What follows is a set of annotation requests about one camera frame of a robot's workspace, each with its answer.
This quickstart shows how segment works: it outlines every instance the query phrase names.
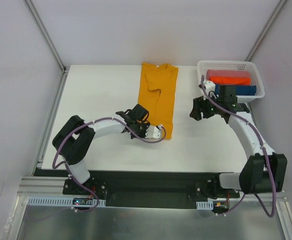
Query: metal pole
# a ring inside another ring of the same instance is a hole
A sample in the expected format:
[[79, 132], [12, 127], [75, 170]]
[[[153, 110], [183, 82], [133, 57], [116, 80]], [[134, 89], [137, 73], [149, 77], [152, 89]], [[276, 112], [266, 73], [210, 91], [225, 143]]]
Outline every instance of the metal pole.
[[257, 50], [261, 46], [263, 40], [265, 39], [266, 35], [269, 33], [270, 29], [274, 25], [274, 22], [277, 20], [278, 16], [282, 12], [282, 10], [284, 9], [284, 6], [286, 5], [286, 3], [288, 1], [289, 0], [279, 0], [279, 2], [277, 3], [274, 11], [271, 13], [271, 15], [270, 15], [269, 19], [267, 20], [265, 26], [263, 27], [262, 31], [260, 32], [256, 42], [252, 46], [252, 48], [251, 48], [248, 56], [246, 57], [245, 61], [247, 61], [247, 62], [252, 61], [255, 53], [257, 52]]
[[64, 73], [61, 75], [61, 78], [60, 78], [60, 81], [59, 81], [59, 84], [57, 87], [57, 91], [55, 94], [55, 98], [53, 100], [52, 106], [51, 106], [50, 111], [49, 111], [48, 119], [47, 119], [46, 124], [45, 124], [45, 130], [44, 130], [44, 133], [41, 137], [41, 141], [40, 141], [40, 144], [39, 144], [39, 147], [37, 150], [36, 159], [35, 159], [36, 162], [35, 162], [32, 173], [35, 172], [37, 165], [38, 165], [38, 161], [43, 159], [44, 153], [46, 152], [48, 140], [50, 138], [50, 134], [51, 134], [51, 131], [53, 129], [53, 124], [54, 124], [55, 117], [57, 114], [58, 106], [59, 106], [60, 101], [61, 101], [61, 97], [62, 97], [62, 93], [64, 90], [67, 76], [68, 76], [68, 69], [65, 68]]
[[55, 60], [57, 61], [58, 66], [60, 67], [60, 69], [64, 73], [66, 67], [63, 64], [63, 61], [62, 61], [60, 55], [58, 54], [56, 47], [54, 46], [53, 41], [52, 41], [50, 35], [48, 34], [48, 32], [43, 24], [43, 21], [42, 21], [41, 17], [39, 16], [39, 14], [38, 14], [38, 12], [33, 4], [33, 1], [32, 0], [24, 0], [24, 2], [26, 4], [31, 16], [33, 17], [35, 23], [37, 24], [39, 31], [41, 32], [45, 42], [48, 44], [48, 47], [49, 47], [51, 53], [53, 54]]

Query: blue object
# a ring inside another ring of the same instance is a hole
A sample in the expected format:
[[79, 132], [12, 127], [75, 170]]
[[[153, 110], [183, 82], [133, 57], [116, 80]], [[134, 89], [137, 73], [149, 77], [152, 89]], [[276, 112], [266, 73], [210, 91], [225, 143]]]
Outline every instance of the blue object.
[[[220, 94], [220, 85], [216, 84], [215, 93]], [[237, 96], [255, 96], [256, 86], [248, 85], [236, 85], [236, 95]]]

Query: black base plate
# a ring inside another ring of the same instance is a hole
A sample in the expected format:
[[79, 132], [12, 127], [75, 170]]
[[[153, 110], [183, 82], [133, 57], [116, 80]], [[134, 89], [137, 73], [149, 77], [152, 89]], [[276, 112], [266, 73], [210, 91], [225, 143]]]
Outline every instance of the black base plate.
[[[220, 188], [215, 172], [90, 171], [90, 175], [93, 179], [85, 184], [108, 207], [196, 209], [196, 202], [206, 202], [207, 196], [240, 197], [232, 189]], [[38, 169], [35, 176], [67, 177], [67, 172]], [[65, 181], [63, 194], [90, 195], [71, 179]]]

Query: silver metal surface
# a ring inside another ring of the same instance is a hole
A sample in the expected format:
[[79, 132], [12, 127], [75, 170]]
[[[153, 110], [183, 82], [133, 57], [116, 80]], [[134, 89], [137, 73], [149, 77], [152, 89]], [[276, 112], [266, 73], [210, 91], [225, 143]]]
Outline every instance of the silver metal surface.
[[292, 213], [288, 202], [277, 202], [278, 217], [286, 240], [292, 240]]
[[267, 20], [265, 26], [263, 27], [263, 29], [261, 30], [256, 42], [254, 43], [254, 45], [252, 46], [249, 54], [246, 57], [247, 62], [252, 61], [255, 53], [257, 52], [257, 50], [259, 49], [260, 45], [262, 44], [263, 40], [265, 39], [266, 35], [269, 33], [270, 29], [272, 28], [274, 22], [276, 21], [276, 19], [278, 18], [278, 16], [280, 15], [280, 13], [282, 12], [282, 10], [284, 9], [284, 6], [286, 5], [286, 3], [289, 0], [279, 0], [278, 4], [276, 5], [274, 11], [271, 13], [269, 19]]
[[28, 201], [28, 196], [18, 196], [13, 218], [11, 219], [10, 228], [8, 230], [7, 236], [5, 236], [6, 240], [16, 240], [20, 231], [20, 227], [22, 225], [24, 213], [26, 210]]
[[55, 98], [54, 98], [54, 101], [52, 102], [52, 105], [51, 105], [51, 108], [50, 108], [50, 112], [49, 112], [49, 115], [48, 115], [48, 119], [47, 119], [47, 122], [46, 122], [46, 125], [45, 125], [45, 130], [43, 132], [43, 135], [42, 135], [42, 138], [41, 138], [41, 141], [40, 141], [40, 145], [39, 145], [39, 149], [38, 149], [38, 152], [36, 154], [36, 164], [34, 166], [33, 173], [35, 172], [36, 168], [41, 168], [42, 167], [42, 164], [43, 164], [42, 160], [44, 158], [44, 155], [45, 155], [45, 152], [46, 152], [46, 148], [47, 148], [47, 145], [48, 145], [48, 141], [50, 139], [50, 135], [51, 135], [51, 132], [52, 132], [52, 129], [53, 129], [55, 117], [56, 117], [56, 114], [57, 114], [58, 106], [59, 106], [60, 101], [61, 101], [61, 97], [62, 97], [64, 86], [65, 86], [65, 83], [66, 83], [66, 80], [67, 80], [67, 76], [68, 76], [68, 73], [65, 72], [65, 73], [62, 74], [62, 76], [60, 78], [60, 81], [59, 81], [59, 84], [58, 84], [58, 87], [57, 87], [57, 91], [56, 91], [56, 94], [55, 94]]
[[243, 202], [224, 216], [200, 210], [100, 207], [75, 213], [60, 207], [27, 206], [19, 240], [252, 240], [284, 239], [278, 222], [256, 203]]
[[24, 2], [26, 4], [31, 16], [33, 17], [35, 23], [37, 24], [39, 31], [42, 34], [45, 42], [47, 43], [47, 45], [48, 45], [52, 55], [54, 56], [57, 64], [59, 65], [60, 69], [64, 72], [65, 66], [63, 64], [63, 61], [62, 61], [60, 55], [58, 54], [56, 47], [54, 46], [53, 41], [52, 41], [50, 35], [48, 34], [48, 32], [44, 26], [44, 23], [43, 23], [41, 17], [39, 16], [39, 14], [34, 6], [33, 1], [32, 0], [24, 0]]
[[[25, 176], [22, 178], [17, 195], [29, 196], [62, 196], [64, 182], [67, 177], [42, 177], [42, 176]], [[286, 202], [288, 198], [284, 191], [277, 192], [277, 201]], [[259, 197], [264, 202], [272, 201], [271, 193], [261, 193]], [[217, 201], [225, 201], [225, 198], [218, 198]], [[246, 195], [245, 201], [258, 202], [254, 195]]]

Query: metal frame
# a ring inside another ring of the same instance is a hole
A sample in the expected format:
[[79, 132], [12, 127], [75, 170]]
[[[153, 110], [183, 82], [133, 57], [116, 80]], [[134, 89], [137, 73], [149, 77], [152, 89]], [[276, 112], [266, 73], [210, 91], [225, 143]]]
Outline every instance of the metal frame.
[[48, 46], [50, 52], [52, 53], [58, 66], [60, 67], [60, 69], [64, 73], [66, 70], [66, 67], [63, 64], [63, 61], [62, 61], [60, 55], [58, 54], [56, 47], [55, 47], [50, 35], [48, 34], [46, 27], [45, 27], [40, 15], [38, 14], [33, 1], [32, 0], [24, 0], [24, 3], [26, 4], [32, 18], [34, 19], [36, 25], [38, 26], [38, 29], [39, 29], [40, 33], [42, 34], [45, 42], [47, 43], [47, 46]]
[[[38, 26], [39, 31], [41, 32], [45, 42], [47, 43], [48, 48], [50, 49], [52, 55], [54, 56], [54, 59], [56, 60], [58, 66], [61, 69], [62, 76], [59, 81], [59, 85], [56, 91], [56, 95], [54, 98], [54, 101], [52, 103], [50, 114], [47, 119], [46, 127], [43, 133], [43, 136], [41, 138], [40, 146], [38, 147], [38, 152], [36, 155], [36, 164], [34, 166], [34, 172], [37, 167], [41, 167], [42, 160], [48, 145], [48, 140], [50, 133], [52, 131], [55, 117], [57, 114], [58, 106], [61, 100], [61, 96], [64, 90], [65, 82], [68, 75], [69, 67], [67, 68], [63, 61], [58, 54], [58, 51], [50, 38], [50, 35], [48, 34], [45, 25], [40, 18], [36, 7], [34, 6], [34, 3], [32, 0], [23, 0], [26, 7], [28, 8], [34, 22]], [[274, 11], [272, 12], [271, 16], [269, 17], [267, 23], [263, 27], [261, 33], [259, 34], [257, 40], [255, 41], [253, 47], [251, 48], [248, 56], [246, 57], [246, 61], [251, 61], [254, 57], [255, 53], [261, 46], [263, 40], [267, 36], [267, 34], [270, 32], [270, 29], [274, 25], [274, 22], [278, 19], [278, 16], [284, 9], [284, 6], [286, 6], [286, 3], [289, 0], [279, 0], [278, 4], [274, 8]], [[63, 186], [64, 181], [67, 179], [66, 177], [24, 177], [21, 181], [19, 190], [17, 192], [17, 201], [13, 210], [13, 218], [10, 220], [9, 225], [9, 231], [7, 234], [8, 240], [16, 239], [22, 224], [23, 216], [26, 210], [26, 205], [29, 199], [29, 196], [60, 196], [64, 197], [63, 195]], [[264, 202], [271, 202], [272, 201], [272, 195], [270, 193], [261, 194], [261, 199]], [[257, 202], [256, 198], [252, 195], [248, 195], [245, 198], [245, 201], [252, 201]], [[290, 210], [290, 206], [288, 203], [288, 199], [286, 197], [286, 194], [284, 191], [277, 193], [277, 209], [278, 209], [278, 216], [280, 220], [280, 224], [284, 233], [284, 236], [286, 239], [292, 240], [292, 213]]]
[[[107, 207], [196, 209], [195, 202], [207, 202], [202, 190], [215, 173], [90, 171], [93, 186], [99, 199]], [[239, 198], [233, 190], [218, 190], [220, 201]], [[68, 177], [24, 177], [18, 195], [72, 196], [89, 193], [82, 191]]]
[[23, 217], [25, 214], [27, 202], [29, 197], [28, 196], [18, 196], [15, 208], [14, 208], [14, 215], [13, 218], [10, 220], [9, 231], [6, 236], [6, 240], [16, 240], [23, 222]]
[[275, 21], [278, 19], [280, 13], [283, 11], [284, 7], [286, 6], [286, 3], [289, 0], [279, 0], [277, 3], [275, 9], [272, 11], [269, 19], [267, 20], [265, 26], [261, 30], [259, 36], [257, 37], [257, 40], [255, 41], [254, 45], [252, 46], [251, 50], [249, 51], [249, 54], [247, 55], [245, 61], [251, 62], [253, 57], [255, 56], [257, 50], [262, 45], [262, 42], [264, 41], [265, 37], [270, 32], [272, 26], [274, 25]]
[[[18, 199], [14, 208], [14, 217], [10, 221], [10, 229], [7, 235], [7, 240], [15, 240], [19, 234], [20, 227], [22, 225], [23, 216], [26, 210], [26, 205], [29, 196], [55, 196], [61, 198], [68, 198], [62, 194], [64, 181], [66, 177], [24, 177], [21, 181], [20, 188], [18, 190]], [[261, 194], [260, 197], [266, 203], [272, 202], [271, 193]], [[259, 204], [255, 196], [247, 195], [246, 202], [254, 202]], [[287, 240], [292, 240], [292, 214], [288, 199], [284, 191], [277, 193], [277, 212], [278, 212], [278, 224], [280, 225], [283, 236]]]

